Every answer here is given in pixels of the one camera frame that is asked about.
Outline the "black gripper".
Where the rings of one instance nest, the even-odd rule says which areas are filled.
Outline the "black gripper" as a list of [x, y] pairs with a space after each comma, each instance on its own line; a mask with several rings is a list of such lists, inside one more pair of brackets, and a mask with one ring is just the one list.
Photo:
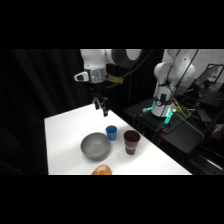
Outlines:
[[[104, 117], [108, 116], [107, 98], [104, 98], [106, 96], [106, 83], [90, 83], [89, 87], [91, 95], [94, 97], [93, 103], [95, 105], [95, 109], [98, 110], [102, 107]], [[101, 105], [98, 97], [103, 97]]]

